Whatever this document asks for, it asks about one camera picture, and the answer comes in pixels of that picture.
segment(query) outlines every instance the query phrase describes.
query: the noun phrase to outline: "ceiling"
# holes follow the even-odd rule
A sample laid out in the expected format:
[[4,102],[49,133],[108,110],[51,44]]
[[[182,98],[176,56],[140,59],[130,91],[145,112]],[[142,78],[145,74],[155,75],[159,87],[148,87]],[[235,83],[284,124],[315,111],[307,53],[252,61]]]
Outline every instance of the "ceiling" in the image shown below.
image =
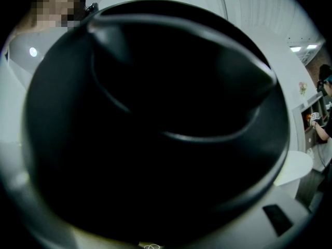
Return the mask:
[[[87,0],[87,4],[98,2],[100,9],[130,0]],[[294,53],[306,65],[324,43],[323,37],[307,14],[295,0],[175,0],[207,9],[233,23],[240,29],[251,26],[265,26],[274,31],[289,46],[300,46]],[[48,32],[24,34],[10,45],[10,58],[23,70],[32,74],[47,50],[67,31],[54,28]],[[309,44],[318,44],[313,50],[306,50]],[[29,49],[34,47],[38,55],[32,57]]]
[[[101,8],[129,0],[101,0]],[[299,46],[295,53],[306,65],[324,43],[323,37],[295,0],[174,0],[202,7],[227,19],[240,29],[265,26],[289,46]],[[307,50],[309,44],[318,44]]]

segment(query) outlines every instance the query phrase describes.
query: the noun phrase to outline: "brick wall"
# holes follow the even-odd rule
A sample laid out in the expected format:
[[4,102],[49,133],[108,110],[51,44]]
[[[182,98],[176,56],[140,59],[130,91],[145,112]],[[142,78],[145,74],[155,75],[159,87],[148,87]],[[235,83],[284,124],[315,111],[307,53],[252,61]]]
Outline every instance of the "brick wall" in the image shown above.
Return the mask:
[[306,69],[308,70],[315,85],[318,81],[320,66],[322,64],[328,64],[332,66],[331,59],[325,46],[323,46],[316,54],[316,56],[310,61],[310,63],[306,65]]

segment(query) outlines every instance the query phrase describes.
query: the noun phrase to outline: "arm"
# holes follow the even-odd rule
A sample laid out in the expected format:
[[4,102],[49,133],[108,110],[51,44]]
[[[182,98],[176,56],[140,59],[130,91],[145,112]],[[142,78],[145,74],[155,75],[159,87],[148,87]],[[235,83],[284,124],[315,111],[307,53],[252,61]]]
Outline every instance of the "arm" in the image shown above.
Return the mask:
[[316,121],[312,121],[311,126],[316,129],[316,132],[321,138],[321,140],[326,141],[329,139],[329,135],[325,132],[323,128],[321,128],[321,126]]

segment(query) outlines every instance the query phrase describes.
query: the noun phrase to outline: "hand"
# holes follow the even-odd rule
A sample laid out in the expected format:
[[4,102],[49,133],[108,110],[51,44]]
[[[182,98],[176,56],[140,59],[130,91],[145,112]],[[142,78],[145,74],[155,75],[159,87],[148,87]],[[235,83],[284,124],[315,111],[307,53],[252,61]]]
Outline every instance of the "hand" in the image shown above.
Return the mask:
[[316,121],[311,121],[311,127],[316,127],[317,122]]

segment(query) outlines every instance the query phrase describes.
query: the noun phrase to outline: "ceiling light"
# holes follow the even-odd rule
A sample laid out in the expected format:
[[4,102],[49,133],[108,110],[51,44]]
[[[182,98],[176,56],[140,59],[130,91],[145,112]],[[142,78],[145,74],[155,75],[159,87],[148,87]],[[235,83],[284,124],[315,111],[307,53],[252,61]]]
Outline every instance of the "ceiling light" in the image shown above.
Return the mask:
[[36,57],[37,56],[37,50],[35,48],[33,48],[33,47],[30,48],[29,52],[30,52],[30,55],[32,57]]
[[301,50],[301,47],[291,47],[290,48],[293,52],[298,52],[299,50]]
[[311,44],[307,47],[307,49],[315,49],[318,45]]

